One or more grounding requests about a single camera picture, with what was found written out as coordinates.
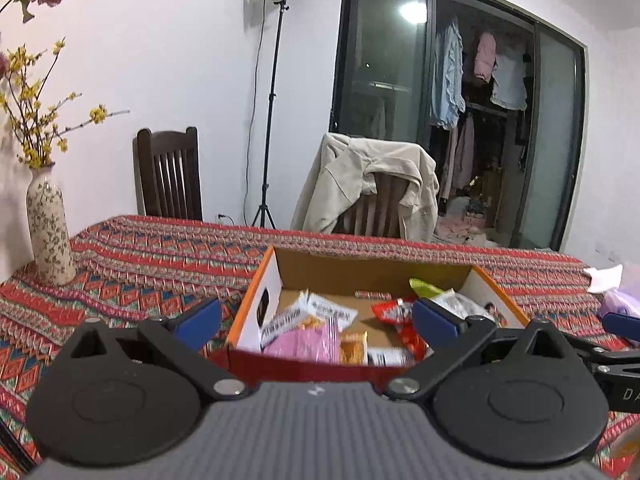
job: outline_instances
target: chair back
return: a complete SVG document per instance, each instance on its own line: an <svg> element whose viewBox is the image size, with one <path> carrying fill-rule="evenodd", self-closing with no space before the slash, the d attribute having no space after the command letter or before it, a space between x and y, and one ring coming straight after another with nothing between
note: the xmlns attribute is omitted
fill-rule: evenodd
<svg viewBox="0 0 640 480"><path fill-rule="evenodd" d="M197 129L152 134L145 128L137 144L146 214L202 220Z"/></svg>
<svg viewBox="0 0 640 480"><path fill-rule="evenodd" d="M398 204L409 181L385 173L374 173L377 194L364 195L338 217L334 233L399 238Z"/></svg>

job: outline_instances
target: floral ceramic vase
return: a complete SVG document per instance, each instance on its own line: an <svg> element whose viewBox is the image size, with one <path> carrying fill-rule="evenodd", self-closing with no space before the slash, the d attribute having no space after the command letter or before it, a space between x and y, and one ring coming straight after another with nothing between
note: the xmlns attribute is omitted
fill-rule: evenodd
<svg viewBox="0 0 640 480"><path fill-rule="evenodd" d="M46 285L65 285L76 276L66 230L62 192L52 178L53 164L31 170L27 218L38 278Z"/></svg>

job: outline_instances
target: door frame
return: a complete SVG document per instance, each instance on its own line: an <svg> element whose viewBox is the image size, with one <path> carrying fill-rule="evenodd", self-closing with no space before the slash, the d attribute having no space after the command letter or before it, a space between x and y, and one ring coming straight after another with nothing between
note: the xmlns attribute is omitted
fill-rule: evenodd
<svg viewBox="0 0 640 480"><path fill-rule="evenodd" d="M522 235L522 221L526 208L527 196L529 194L529 186L531 183L531 174L533 172L533 160L536 151L536 137L538 131L538 116L540 114L540 76L542 64L540 60L540 33L554 38L565 46L569 47L576 54L575 78L574 78L574 130L571 136L570 146L570 164L566 168L564 177L564 189L562 190L562 198L556 217L556 224L551 236L549 248L559 251L562 244L562 238L566 231L566 225L569 219L569 211L574 198L575 184L578 178L578 170L580 168L580 149L582 147L582 135L584 132L584 110L586 106L586 67L584 48L571 41L565 35L558 33L556 30L536 23L535 40L534 40L534 97L533 97L533 114L531 117L531 126L529 132L529 143L527 145L527 164L525 170L524 184L522 186L522 195L520 197L520 206L516 215L516 223L511 236L510 247L522 247L524 237Z"/></svg>
<svg viewBox="0 0 640 480"><path fill-rule="evenodd" d="M357 0L342 0L342 10L340 12L340 30L338 32L338 45L335 65L334 78L334 95L332 110L330 113L330 132L339 132L340 107L342 105L344 81L346 80L346 59L349 48L354 48L355 40L349 41L350 20L356 18L356 6L352 5ZM433 44L436 35L436 0L426 0L428 8L428 19L426 22L426 41L425 41L425 88L428 88L430 77L433 74L434 52ZM505 0L464 0L466 4L477 4L475 6L482 10L491 12L493 9L497 16L507 19L522 26L522 23L531 24L534 28L534 96L532 100L532 118L530 124L529 143L527 145L527 164L525 169L525 179L520 198L520 205L516 215L516 223L511 236L510 247L517 247L522 243L522 218L526 205L526 198L530 186L532 174L531 163L534 158L536 132L538 129L538 115L540 113L540 31L548 34L563 44L570 47L577 53L577 61L579 67L576 67L575 92L576 99L574 101L574 132L572 135L572 143L570 153L572 163L567 168L564 190L562 199L554 226L550 247L558 251L562 244L562 239L566 231L566 226L570 216L572 201L575 194L575 185L577 183L578 170L580 167L580 156L582 151L582 138L584 135L584 117L586 106L586 50L584 45L576 39L569 36L562 30L553 25L543 22L537 16L521 9ZM420 108L420 116L418 117L418 134L417 143L421 146L428 146L430 141L430 128L427 128L429 110L431 107L431 92L427 89L423 91L422 106Z"/></svg>

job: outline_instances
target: studio light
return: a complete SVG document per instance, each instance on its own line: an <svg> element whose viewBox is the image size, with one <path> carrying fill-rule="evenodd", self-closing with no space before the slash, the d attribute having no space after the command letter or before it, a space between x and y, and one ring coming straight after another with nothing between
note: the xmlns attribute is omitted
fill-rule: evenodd
<svg viewBox="0 0 640 480"><path fill-rule="evenodd" d="M269 184L268 184L269 148L271 143L271 119L273 117L273 101L276 97L276 94L275 94L276 70L278 67L278 51L280 49L280 33L282 31L282 16L284 15L284 11L289 9L289 7L287 7L287 0L268 0L268 1L273 2L274 4L280 6L280 13L278 15L276 47L273 53L273 71L271 72L271 92L269 94L269 111L267 114L267 135L265 138L265 145L264 145L264 166L262 168L262 201L258 206L258 211L255 213L255 217L254 217L254 221L252 222L252 225L255 226L259 218L260 227L264 227L266 224L266 220L269 219L271 227L275 229L275 224L273 223L273 218L271 217L271 212L269 211L269 206L267 205L267 190L269 189Z"/></svg>

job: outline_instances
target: patterned tablecloth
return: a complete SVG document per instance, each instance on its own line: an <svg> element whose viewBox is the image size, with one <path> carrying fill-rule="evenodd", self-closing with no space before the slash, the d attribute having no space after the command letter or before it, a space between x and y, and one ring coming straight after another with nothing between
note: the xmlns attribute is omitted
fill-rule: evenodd
<svg viewBox="0 0 640 480"><path fill-rule="evenodd" d="M151 315L177 316L199 298L217 296L223 301L222 328L208 348L219 347L270 244L314 253L476 264L528 316L549 317L563 330L603 346L626 346L602 331L594 315L598 302L586 293L583 264L561 254L118 217L72 239L78 275L68 285L42 286L27 266L0 286L2 421L38 458L24 427L25 405L47 364L85 317L99 316L112 327L133 326ZM619 475L626 461L611 461L609 444L636 420L636 415L610 414L595 458L610 476ZM16 468L1 453L0 478L17 478Z"/></svg>

